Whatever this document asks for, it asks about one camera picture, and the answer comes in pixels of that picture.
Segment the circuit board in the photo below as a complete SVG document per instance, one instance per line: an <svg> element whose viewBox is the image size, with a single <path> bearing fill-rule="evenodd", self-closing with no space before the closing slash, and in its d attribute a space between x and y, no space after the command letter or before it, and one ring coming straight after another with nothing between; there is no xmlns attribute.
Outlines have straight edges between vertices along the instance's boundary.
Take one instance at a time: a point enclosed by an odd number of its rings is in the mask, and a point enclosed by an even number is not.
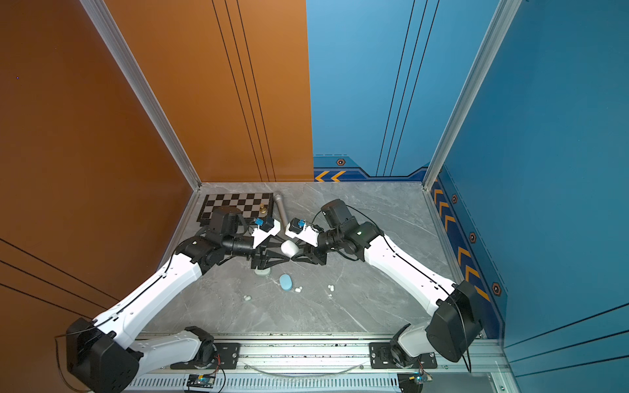
<svg viewBox="0 0 629 393"><path fill-rule="evenodd" d="M421 393L433 378L429 373L398 373L397 380L401 393Z"/></svg>
<svg viewBox="0 0 629 393"><path fill-rule="evenodd" d="M216 384L214 373L190 374L185 384L187 391L212 390Z"/></svg>

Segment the green charging case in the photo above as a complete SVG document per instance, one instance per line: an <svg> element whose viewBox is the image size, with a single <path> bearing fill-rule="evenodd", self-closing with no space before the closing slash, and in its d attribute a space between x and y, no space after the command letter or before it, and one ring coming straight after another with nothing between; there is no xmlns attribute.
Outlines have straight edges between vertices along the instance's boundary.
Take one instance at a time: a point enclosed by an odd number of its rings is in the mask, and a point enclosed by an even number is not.
<svg viewBox="0 0 629 393"><path fill-rule="evenodd" d="M267 268L267 269L263 269L263 270L254 270L254 273L257 274L258 276L268 276L271 273L271 268Z"/></svg>

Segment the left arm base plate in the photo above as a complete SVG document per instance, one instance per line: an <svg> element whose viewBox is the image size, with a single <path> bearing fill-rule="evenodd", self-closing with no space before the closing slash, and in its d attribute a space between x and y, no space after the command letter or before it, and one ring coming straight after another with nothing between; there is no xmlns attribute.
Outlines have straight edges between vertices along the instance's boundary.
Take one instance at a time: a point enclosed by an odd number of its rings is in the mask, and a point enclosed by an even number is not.
<svg viewBox="0 0 629 393"><path fill-rule="evenodd" d="M210 344L203 342L192 360L170 365L170 369L233 370L237 368L241 344L237 342Z"/></svg>

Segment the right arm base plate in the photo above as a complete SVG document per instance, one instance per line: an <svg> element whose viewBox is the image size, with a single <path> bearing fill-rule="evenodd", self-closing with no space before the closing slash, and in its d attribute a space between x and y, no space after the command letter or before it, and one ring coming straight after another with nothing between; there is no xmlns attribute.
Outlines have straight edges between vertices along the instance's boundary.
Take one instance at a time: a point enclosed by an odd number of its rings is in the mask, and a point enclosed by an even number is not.
<svg viewBox="0 0 629 393"><path fill-rule="evenodd" d="M373 369L407 368L436 369L437 358L434 353L409 357L398 350L393 350L389 342L370 342L370 364Z"/></svg>

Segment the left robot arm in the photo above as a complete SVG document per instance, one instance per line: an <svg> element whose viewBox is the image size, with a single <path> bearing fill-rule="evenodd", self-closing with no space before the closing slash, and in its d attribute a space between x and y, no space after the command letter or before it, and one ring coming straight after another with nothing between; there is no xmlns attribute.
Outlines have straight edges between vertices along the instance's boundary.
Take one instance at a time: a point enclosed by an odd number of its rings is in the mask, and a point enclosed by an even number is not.
<svg viewBox="0 0 629 393"><path fill-rule="evenodd" d="M214 337L190 326L170 336L138 339L148 323L185 288L215 266L244 257L264 270L287 257L270 251L287 219L247 220L219 206L208 225L175 247L168 262L118 304L94 319L77 319L64 334L67 372L91 392L121 392L137 376L175 364L219 368Z"/></svg>

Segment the silver microphone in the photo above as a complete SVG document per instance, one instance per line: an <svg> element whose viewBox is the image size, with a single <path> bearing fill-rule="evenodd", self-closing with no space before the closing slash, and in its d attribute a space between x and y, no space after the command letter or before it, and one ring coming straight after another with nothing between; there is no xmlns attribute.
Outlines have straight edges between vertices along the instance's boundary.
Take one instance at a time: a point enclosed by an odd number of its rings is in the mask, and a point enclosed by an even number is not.
<svg viewBox="0 0 629 393"><path fill-rule="evenodd" d="M274 201L275 209L278 211L282 226L286 229L290 224L290 220L285 208L283 195L281 193L274 193Z"/></svg>

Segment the aluminium front rail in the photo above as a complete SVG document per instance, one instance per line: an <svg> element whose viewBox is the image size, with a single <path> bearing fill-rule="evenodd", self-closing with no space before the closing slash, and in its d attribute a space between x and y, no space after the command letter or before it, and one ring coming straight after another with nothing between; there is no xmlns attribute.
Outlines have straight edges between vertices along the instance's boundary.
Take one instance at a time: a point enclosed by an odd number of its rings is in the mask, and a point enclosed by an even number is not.
<svg viewBox="0 0 629 393"><path fill-rule="evenodd" d="M237 368L239 373L321 374L378 373L372 368L371 343L388 344L386 334L326 333L326 334L219 334L213 333L216 345L240 344ZM472 373L510 373L511 367L497 340L476 340L469 348ZM437 368L430 374L468 373L463 360L450 362L434 355Z"/></svg>

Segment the left circuit board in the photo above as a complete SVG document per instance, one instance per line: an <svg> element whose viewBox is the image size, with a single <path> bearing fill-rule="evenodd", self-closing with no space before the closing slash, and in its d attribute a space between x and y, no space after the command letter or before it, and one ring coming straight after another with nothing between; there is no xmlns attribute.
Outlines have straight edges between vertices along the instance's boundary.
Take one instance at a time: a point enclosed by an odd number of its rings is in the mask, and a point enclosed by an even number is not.
<svg viewBox="0 0 629 393"><path fill-rule="evenodd" d="M187 391L212 390L216 384L214 373L190 374L185 384Z"/></svg>

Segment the right circuit board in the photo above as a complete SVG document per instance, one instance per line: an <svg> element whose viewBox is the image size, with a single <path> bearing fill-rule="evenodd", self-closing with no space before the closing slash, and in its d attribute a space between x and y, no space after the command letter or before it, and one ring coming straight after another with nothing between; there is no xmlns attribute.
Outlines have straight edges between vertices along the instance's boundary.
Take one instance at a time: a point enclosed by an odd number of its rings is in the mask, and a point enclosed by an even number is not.
<svg viewBox="0 0 629 393"><path fill-rule="evenodd" d="M401 393L421 393L433 378L429 373L398 373L397 380Z"/></svg>

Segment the white charging case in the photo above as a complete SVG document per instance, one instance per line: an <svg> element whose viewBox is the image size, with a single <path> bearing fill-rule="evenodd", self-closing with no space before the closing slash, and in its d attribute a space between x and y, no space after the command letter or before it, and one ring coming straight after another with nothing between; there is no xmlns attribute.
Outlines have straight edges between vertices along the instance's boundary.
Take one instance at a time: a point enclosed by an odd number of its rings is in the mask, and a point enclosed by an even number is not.
<svg viewBox="0 0 629 393"><path fill-rule="evenodd" d="M295 242L286 240L281 244L280 250L286 257L293 258L299 253L300 248Z"/></svg>

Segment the blue charging case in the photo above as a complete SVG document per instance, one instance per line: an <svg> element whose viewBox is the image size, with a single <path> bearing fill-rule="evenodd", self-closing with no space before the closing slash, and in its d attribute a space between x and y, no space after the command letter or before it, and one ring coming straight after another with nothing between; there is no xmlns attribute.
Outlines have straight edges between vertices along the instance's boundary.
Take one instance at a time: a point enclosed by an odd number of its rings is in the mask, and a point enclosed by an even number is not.
<svg viewBox="0 0 629 393"><path fill-rule="evenodd" d="M286 273L279 277L279 284L283 291L291 291L293 289L293 280Z"/></svg>

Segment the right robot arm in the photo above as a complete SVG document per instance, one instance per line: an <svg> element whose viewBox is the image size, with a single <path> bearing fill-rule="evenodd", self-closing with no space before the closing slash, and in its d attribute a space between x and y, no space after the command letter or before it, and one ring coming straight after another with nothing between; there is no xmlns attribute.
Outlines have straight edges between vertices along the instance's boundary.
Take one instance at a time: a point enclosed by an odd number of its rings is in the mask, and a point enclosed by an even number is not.
<svg viewBox="0 0 629 393"><path fill-rule="evenodd" d="M322 265L329 253L339 252L386 274L424 308L430 320L406 324L389 342L391 357L399 368L409 368L425 354L437 353L472 368L469 348L484 329L483 298L463 280L456 283L435 273L404 252L370 218L358 221L360 211L343 200L320 209L327 229L304 219L292 219L285 229L302 242L293 260Z"/></svg>

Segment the black white chessboard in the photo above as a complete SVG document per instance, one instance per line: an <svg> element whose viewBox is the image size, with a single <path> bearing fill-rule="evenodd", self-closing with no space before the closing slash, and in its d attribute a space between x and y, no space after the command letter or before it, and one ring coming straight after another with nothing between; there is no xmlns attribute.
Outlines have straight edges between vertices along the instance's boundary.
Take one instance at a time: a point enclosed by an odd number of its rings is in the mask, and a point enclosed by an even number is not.
<svg viewBox="0 0 629 393"><path fill-rule="evenodd" d="M274 211L273 193L221 193L207 194L204 196L198 213L197 221L201 226L208 225L213 211L221 206L232 206L242 212L242 216L247 222L254 222L256 218L265 219L272 216ZM268 207L268 214L260 214L260 206Z"/></svg>

